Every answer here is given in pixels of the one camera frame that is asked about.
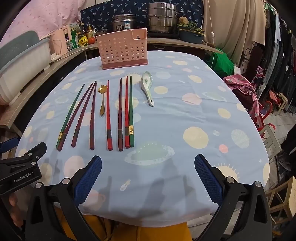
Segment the orange pants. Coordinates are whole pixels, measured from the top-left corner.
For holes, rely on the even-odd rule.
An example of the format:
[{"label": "orange pants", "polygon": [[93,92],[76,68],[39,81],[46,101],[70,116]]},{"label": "orange pants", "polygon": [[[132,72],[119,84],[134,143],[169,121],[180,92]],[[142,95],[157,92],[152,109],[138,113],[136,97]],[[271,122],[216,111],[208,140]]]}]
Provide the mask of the orange pants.
[{"label": "orange pants", "polygon": [[[55,208],[65,234],[76,240],[61,209]],[[145,228],[114,222],[106,218],[83,215],[88,225],[102,241],[192,241],[187,223],[163,228]]]}]

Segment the green chopstick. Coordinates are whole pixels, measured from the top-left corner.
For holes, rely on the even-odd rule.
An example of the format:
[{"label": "green chopstick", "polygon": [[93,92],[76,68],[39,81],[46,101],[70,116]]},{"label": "green chopstick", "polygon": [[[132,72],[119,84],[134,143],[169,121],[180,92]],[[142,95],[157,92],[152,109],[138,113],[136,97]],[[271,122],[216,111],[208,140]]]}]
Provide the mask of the green chopstick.
[{"label": "green chopstick", "polygon": [[66,117],[66,119],[65,119],[65,122],[64,122],[64,124],[63,124],[62,129],[61,129],[61,132],[59,133],[59,138],[57,139],[57,145],[56,145],[56,148],[59,146],[59,141],[61,140],[62,133],[63,133],[64,129],[66,128],[67,124],[68,124],[68,121],[69,121],[69,119],[70,119],[70,115],[72,114],[72,111],[73,111],[73,109],[74,109],[75,103],[76,103],[76,101],[77,101],[77,99],[78,99],[78,97],[79,97],[79,95],[80,95],[80,93],[81,93],[81,91],[82,91],[82,89],[83,89],[84,86],[85,86],[85,84],[83,84],[83,86],[81,87],[80,91],[78,92],[78,94],[77,94],[77,96],[76,96],[76,98],[75,98],[73,104],[71,105],[71,108],[70,108],[70,110],[69,110],[69,112],[68,112],[68,115],[67,115],[67,117]]},{"label": "green chopstick", "polygon": [[135,138],[133,135],[133,93],[132,93],[132,82],[130,77],[130,104],[129,104],[129,133],[130,133],[130,147],[135,146]]}]

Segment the red chopstick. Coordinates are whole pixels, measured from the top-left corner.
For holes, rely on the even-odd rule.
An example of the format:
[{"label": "red chopstick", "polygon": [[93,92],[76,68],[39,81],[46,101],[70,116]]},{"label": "red chopstick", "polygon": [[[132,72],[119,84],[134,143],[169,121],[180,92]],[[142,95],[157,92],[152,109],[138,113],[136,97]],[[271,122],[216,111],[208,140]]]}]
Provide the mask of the red chopstick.
[{"label": "red chopstick", "polygon": [[121,109],[121,87],[122,87],[122,78],[120,78],[119,86],[119,99],[118,99],[118,149],[123,151],[123,140],[122,140],[122,109]]},{"label": "red chopstick", "polygon": [[72,144],[71,144],[72,147],[76,146],[76,142],[77,142],[79,130],[80,130],[80,127],[81,127],[82,119],[83,119],[87,104],[89,103],[89,98],[91,97],[91,94],[92,94],[92,91],[93,91],[95,85],[96,85],[96,81],[95,81],[94,85],[92,86],[91,91],[89,92],[89,94],[88,94],[88,96],[86,98],[86,101],[85,101],[84,106],[82,108],[81,114],[79,116],[78,123],[76,125],[74,135],[73,135],[73,139],[72,139]]},{"label": "red chopstick", "polygon": [[124,135],[126,148],[130,148],[129,144],[129,119],[128,119],[128,77],[126,77],[126,107],[124,112]]},{"label": "red chopstick", "polygon": [[81,106],[83,100],[85,99],[85,97],[86,97],[88,91],[89,91],[90,88],[92,87],[92,85],[93,85],[93,83],[91,83],[90,87],[87,89],[87,91],[86,91],[86,92],[84,93],[84,95],[82,96],[82,98],[81,98],[81,100],[79,101],[79,103],[78,103],[76,109],[75,109],[74,112],[73,112],[73,115],[71,116],[71,118],[70,118],[70,120],[69,120],[69,122],[68,122],[68,124],[67,124],[67,127],[64,129],[64,131],[63,131],[63,133],[62,133],[62,136],[61,136],[61,140],[60,140],[60,142],[59,142],[59,146],[57,147],[57,150],[58,150],[58,151],[61,151],[61,150],[62,150],[63,145],[64,145],[64,142],[65,142],[66,137],[67,137],[67,135],[68,135],[68,132],[69,132],[69,130],[70,130],[70,127],[71,127],[71,125],[72,125],[72,122],[73,122],[73,120],[74,120],[74,118],[75,118],[75,116],[76,116],[76,114],[77,114],[77,112],[78,112],[78,110],[79,110],[79,108],[80,108],[80,106]]},{"label": "red chopstick", "polygon": [[94,84],[94,96],[91,105],[91,124],[89,127],[89,149],[94,150],[94,107],[96,102],[96,82]]},{"label": "red chopstick", "polygon": [[109,80],[108,80],[108,84],[107,84],[106,118],[107,118],[107,145],[108,145],[108,150],[113,150],[112,136],[111,136],[111,123],[110,123]]}]

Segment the wooden counter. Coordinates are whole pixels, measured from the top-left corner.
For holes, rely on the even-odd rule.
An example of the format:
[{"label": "wooden counter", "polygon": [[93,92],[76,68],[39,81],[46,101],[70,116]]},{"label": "wooden counter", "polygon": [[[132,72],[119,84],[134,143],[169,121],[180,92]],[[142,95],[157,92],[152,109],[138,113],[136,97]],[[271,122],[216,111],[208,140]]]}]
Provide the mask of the wooden counter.
[{"label": "wooden counter", "polygon": [[[192,44],[178,39],[166,39],[166,38],[147,38],[147,44],[166,45],[175,47],[191,47],[195,49],[201,49],[205,51],[211,51],[221,53],[219,50],[212,48],[204,44]],[[19,136],[22,136],[22,132],[14,125],[14,121],[27,101],[38,90],[38,88],[45,83],[57,70],[62,68],[70,60],[78,56],[80,53],[86,50],[97,49],[97,43],[92,45],[79,47],[77,49],[69,51],[60,60],[55,61],[46,71],[41,72],[34,79],[32,79],[21,92],[20,96],[11,106],[0,106],[0,128],[8,129]]]}]

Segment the tablecloth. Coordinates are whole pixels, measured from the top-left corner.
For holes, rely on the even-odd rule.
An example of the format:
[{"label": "tablecloth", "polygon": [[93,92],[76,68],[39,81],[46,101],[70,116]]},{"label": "tablecloth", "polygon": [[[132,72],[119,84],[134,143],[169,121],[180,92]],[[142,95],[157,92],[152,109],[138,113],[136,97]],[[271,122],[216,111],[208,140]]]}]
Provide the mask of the tablecloth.
[{"label": "tablecloth", "polygon": [[[198,57],[168,51],[148,51],[149,64],[102,70],[100,57],[76,67],[46,97],[30,120],[17,148],[23,155],[44,141],[46,154],[38,161],[45,185],[72,177],[94,155],[102,159],[102,171],[86,201],[83,214],[131,225],[160,227],[185,222],[214,212],[213,203],[194,169],[202,153],[225,176],[241,183],[266,184],[269,161],[260,135],[236,96]],[[145,71],[152,75],[150,107],[140,87]],[[123,78],[132,76],[135,147],[118,150],[118,94]],[[106,116],[100,116],[102,94],[96,93],[95,149],[89,149],[92,97],[87,105],[77,145],[71,146],[82,106],[61,152],[57,139],[77,92],[97,81],[110,80],[110,116],[113,151],[107,149]]]}]

